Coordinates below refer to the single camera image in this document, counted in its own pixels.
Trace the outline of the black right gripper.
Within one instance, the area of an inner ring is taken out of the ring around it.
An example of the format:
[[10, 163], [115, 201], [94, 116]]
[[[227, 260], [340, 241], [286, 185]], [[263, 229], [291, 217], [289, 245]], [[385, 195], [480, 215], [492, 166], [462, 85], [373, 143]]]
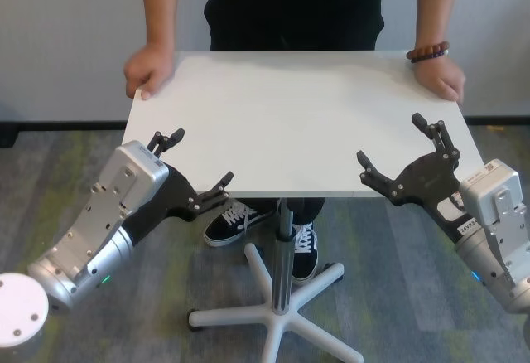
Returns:
[[364, 169], [359, 174], [360, 181], [395, 206], [420, 206], [456, 243], [463, 237], [459, 227], [471, 219], [459, 193], [460, 182], [454, 174], [460, 151], [454, 146], [443, 120], [428, 123], [420, 113], [415, 113], [412, 123], [433, 142], [438, 153], [419, 157], [407, 165], [396, 180], [392, 180], [380, 173], [359, 150], [356, 157]]

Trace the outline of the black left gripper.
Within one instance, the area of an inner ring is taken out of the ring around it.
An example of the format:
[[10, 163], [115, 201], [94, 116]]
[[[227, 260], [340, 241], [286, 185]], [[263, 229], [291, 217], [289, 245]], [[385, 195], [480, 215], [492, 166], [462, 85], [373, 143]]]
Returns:
[[[177, 145], [186, 131], [177, 129], [170, 136], [156, 131], [147, 149], [156, 157]], [[185, 222], [193, 221], [198, 215], [222, 206], [228, 199], [226, 186], [234, 174], [227, 172], [211, 189], [196, 194], [187, 179], [174, 167], [168, 165], [168, 176], [153, 198], [131, 214], [124, 222], [123, 229], [136, 246], [151, 231], [168, 217], [176, 217]]]

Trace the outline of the person's left hand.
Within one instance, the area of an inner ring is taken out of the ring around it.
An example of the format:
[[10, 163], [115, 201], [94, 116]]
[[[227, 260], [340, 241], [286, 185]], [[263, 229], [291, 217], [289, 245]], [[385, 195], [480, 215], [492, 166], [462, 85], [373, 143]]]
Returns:
[[417, 62], [414, 75], [421, 86], [437, 97], [456, 103], [463, 101], [465, 75], [448, 56]]

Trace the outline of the person's right hand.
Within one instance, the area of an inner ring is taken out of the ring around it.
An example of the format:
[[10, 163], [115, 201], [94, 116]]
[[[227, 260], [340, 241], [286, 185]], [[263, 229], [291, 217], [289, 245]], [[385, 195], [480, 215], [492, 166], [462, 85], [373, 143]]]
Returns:
[[153, 97], [173, 72], [174, 51], [172, 46], [147, 43], [125, 63], [125, 93], [133, 99], [140, 90], [144, 100]]

